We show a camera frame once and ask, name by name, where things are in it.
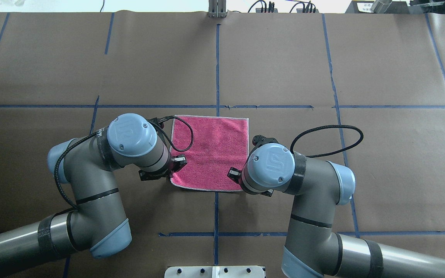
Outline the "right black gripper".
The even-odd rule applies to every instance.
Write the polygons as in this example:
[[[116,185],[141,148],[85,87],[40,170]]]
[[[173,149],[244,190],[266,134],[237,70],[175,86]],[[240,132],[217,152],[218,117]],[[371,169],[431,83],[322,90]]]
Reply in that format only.
[[[273,190],[269,188],[264,188],[262,185],[256,183],[249,174],[245,174],[241,170],[230,167],[227,176],[235,183],[239,183],[240,188],[251,195],[264,195],[266,197],[272,197]]]

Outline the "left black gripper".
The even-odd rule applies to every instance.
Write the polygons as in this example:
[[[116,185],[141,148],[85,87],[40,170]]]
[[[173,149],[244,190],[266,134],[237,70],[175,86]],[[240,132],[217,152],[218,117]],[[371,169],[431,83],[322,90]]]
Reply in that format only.
[[[173,173],[179,172],[184,166],[188,164],[187,158],[184,154],[168,158],[166,162],[155,171],[145,171],[140,169],[138,175],[141,181],[155,181],[161,178],[171,178]]]

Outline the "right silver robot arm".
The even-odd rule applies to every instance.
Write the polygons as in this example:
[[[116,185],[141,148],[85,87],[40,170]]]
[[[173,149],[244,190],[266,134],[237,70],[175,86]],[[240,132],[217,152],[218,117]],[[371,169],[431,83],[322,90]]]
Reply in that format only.
[[[355,191],[351,169],[281,144],[256,146],[228,177],[248,194],[293,195],[281,269],[288,278],[445,278],[445,259],[332,231]]]

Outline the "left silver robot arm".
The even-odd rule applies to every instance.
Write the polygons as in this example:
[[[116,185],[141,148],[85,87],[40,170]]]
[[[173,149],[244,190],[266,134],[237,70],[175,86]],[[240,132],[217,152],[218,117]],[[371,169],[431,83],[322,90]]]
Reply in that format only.
[[[194,141],[175,146],[163,130],[177,116],[145,119],[125,113],[86,137],[56,145],[48,169],[69,208],[40,222],[0,233],[0,277],[65,259],[88,250],[96,259],[110,257],[131,243],[131,229],[114,171],[138,167],[141,181],[171,177],[187,165],[184,152]]]

